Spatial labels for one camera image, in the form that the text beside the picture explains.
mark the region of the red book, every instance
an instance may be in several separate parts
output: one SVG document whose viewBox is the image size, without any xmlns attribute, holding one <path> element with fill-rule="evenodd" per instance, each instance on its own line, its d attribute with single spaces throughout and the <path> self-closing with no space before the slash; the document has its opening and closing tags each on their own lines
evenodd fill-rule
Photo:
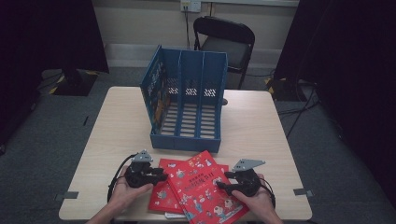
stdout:
<svg viewBox="0 0 396 224">
<path fill-rule="evenodd" d="M 233 223 L 248 211 L 245 204 L 218 188 L 217 181 L 230 181 L 207 151 L 169 167 L 166 173 L 191 224 Z"/>
<path fill-rule="evenodd" d="M 168 174 L 167 170 L 172 169 L 181 162 L 183 161 L 160 159 L 159 167 L 163 168 L 163 171 Z M 220 165 L 220 169 L 224 173 L 228 171 L 228 165 Z M 148 209 L 183 214 L 183 209 L 167 181 L 158 182 L 152 189 Z"/>
</svg>

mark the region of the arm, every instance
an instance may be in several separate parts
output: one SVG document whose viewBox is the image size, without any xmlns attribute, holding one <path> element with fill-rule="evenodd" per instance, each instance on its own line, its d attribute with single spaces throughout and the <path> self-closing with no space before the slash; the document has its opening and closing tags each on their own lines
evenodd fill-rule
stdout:
<svg viewBox="0 0 396 224">
<path fill-rule="evenodd" d="M 263 175 L 258 174 L 259 178 L 264 178 Z M 242 203 L 245 203 L 252 213 L 254 213 L 261 221 L 266 224 L 281 224 L 283 221 L 277 215 L 272 203 L 269 192 L 260 188 L 256 195 L 247 197 L 238 190 L 233 190 L 233 196 Z"/>
<path fill-rule="evenodd" d="M 120 173 L 123 176 L 128 166 L 124 166 Z M 113 195 L 108 204 L 106 204 L 87 224 L 109 223 L 111 219 L 118 216 L 127 208 L 135 198 L 153 188 L 152 184 L 147 184 L 138 189 L 132 189 L 128 186 L 125 177 L 119 178 L 114 188 Z"/>
</svg>

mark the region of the magazine rack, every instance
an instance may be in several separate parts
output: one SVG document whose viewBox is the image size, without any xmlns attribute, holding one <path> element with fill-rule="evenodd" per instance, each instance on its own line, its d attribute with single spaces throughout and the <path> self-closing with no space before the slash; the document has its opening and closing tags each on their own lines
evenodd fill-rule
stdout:
<svg viewBox="0 0 396 224">
<path fill-rule="evenodd" d="M 155 51 L 140 83 L 152 147 L 218 152 L 227 54 Z"/>
</svg>

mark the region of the power outlet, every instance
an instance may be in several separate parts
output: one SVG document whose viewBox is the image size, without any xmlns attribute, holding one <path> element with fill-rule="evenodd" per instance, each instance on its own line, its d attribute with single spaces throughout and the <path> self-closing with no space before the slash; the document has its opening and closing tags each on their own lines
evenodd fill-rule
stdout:
<svg viewBox="0 0 396 224">
<path fill-rule="evenodd" d="M 201 12 L 201 1 L 180 0 L 180 11 Z"/>
</svg>

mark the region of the wall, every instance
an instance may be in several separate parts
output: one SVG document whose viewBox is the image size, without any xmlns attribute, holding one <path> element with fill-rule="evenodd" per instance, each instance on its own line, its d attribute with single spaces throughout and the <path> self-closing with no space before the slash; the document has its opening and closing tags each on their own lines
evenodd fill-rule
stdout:
<svg viewBox="0 0 396 224">
<path fill-rule="evenodd" d="M 296 1 L 279 0 L 280 3 L 291 2 L 291 7 L 284 7 L 285 4 L 267 6 L 276 1 L 262 1 L 270 4 L 203 2 L 201 13 L 188 14 L 191 49 L 194 40 L 193 21 L 211 14 L 242 22 L 255 33 L 256 43 L 250 67 L 276 67 L 296 10 L 296 4 L 292 2 Z M 188 47 L 186 18 L 180 12 L 177 0 L 93 0 L 93 5 L 106 43 L 109 66 L 146 66 L 160 44 L 165 48 Z"/>
</svg>

